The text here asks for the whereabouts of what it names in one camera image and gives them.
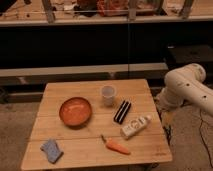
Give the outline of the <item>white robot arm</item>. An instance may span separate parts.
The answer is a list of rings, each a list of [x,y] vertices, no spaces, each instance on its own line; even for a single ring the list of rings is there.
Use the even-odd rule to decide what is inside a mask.
[[[205,69],[197,63],[167,72],[164,77],[165,87],[157,95],[159,107],[169,111],[188,100],[213,116],[213,89],[203,84],[205,78]]]

